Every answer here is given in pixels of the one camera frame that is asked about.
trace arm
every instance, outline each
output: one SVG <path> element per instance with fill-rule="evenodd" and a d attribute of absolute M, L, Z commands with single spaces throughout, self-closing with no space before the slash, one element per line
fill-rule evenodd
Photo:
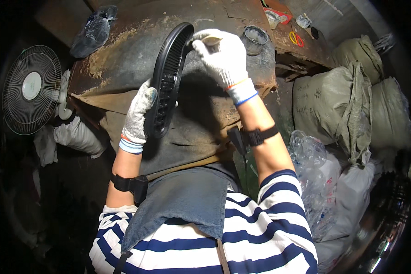
<path fill-rule="evenodd" d="M 207 36 L 222 39 L 217 46 L 208 46 L 201 41 Z M 248 77 L 246 51 L 239 37 L 217 29 L 206 29 L 194 34 L 193 40 L 192 46 L 208 72 L 233 99 L 244 127 L 248 131 L 271 128 L 274 120 Z M 280 134 L 266 139 L 263 144 L 252 149 L 259 173 L 259 184 L 276 171 L 294 171 L 294 165 Z"/>
<path fill-rule="evenodd" d="M 153 105 L 157 93 L 157 90 L 149 87 L 149 85 L 150 80 L 143 83 L 126 114 L 119 151 L 112 169 L 114 175 L 118 174 L 123 178 L 138 176 L 142 161 L 143 145 L 146 143 L 146 136 L 143 130 L 144 114 Z M 105 204 L 110 208 L 131 206 L 134 205 L 134 196 L 131 192 L 117 190 L 113 182 L 110 181 Z"/>

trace hand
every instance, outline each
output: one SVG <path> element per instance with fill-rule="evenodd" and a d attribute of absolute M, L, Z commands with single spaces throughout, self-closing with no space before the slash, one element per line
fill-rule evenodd
<path fill-rule="evenodd" d="M 150 83 L 149 79 L 139 88 L 126 114 L 119 147 L 129 153 L 141 154 L 143 145 L 146 143 L 143 130 L 144 114 L 152 107 L 157 98 L 157 90 L 149 87 Z"/>
<path fill-rule="evenodd" d="M 207 36 L 222 39 L 210 46 L 201 41 Z M 257 95 L 253 82 L 248 77 L 247 52 L 239 37 L 218 29 L 205 29 L 195 33 L 192 40 L 192 47 L 209 74 L 228 92 L 236 106 Z"/>

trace black plastic bag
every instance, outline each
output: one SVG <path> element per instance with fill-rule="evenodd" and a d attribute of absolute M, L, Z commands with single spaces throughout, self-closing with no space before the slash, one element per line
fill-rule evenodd
<path fill-rule="evenodd" d="M 110 5 L 100 7 L 88 17 L 87 23 L 75 36 L 70 55 L 85 58 L 102 47 L 110 36 L 110 26 L 117 15 L 117 7 Z"/>

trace striped shirt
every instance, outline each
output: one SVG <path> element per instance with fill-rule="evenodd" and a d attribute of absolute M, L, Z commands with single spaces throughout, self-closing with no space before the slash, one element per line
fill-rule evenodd
<path fill-rule="evenodd" d="M 97 273 L 113 273 L 136 210 L 134 205 L 104 207 L 89 253 Z M 316 273 L 316 251 L 295 172 L 268 176 L 257 203 L 228 189 L 222 242 L 231 273 Z M 222 273 L 216 239 L 180 219 L 167 220 L 131 252 L 123 273 Z"/>

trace person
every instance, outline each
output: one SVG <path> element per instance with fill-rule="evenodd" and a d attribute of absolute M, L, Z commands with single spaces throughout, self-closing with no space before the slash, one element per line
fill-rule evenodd
<path fill-rule="evenodd" d="M 209 47 L 206 36 L 222 37 Z M 233 99 L 247 131 L 274 120 L 246 70 L 246 51 L 234 34 L 193 35 L 208 73 Z M 113 175 L 139 175 L 143 115 L 156 90 L 145 82 L 127 113 Z M 280 133 L 252 147 L 257 201 L 240 191 L 224 164 L 194 167 L 149 183 L 137 208 L 131 192 L 108 187 L 99 230 L 89 253 L 97 273 L 316 273 L 317 256 L 301 200 L 301 186 Z"/>

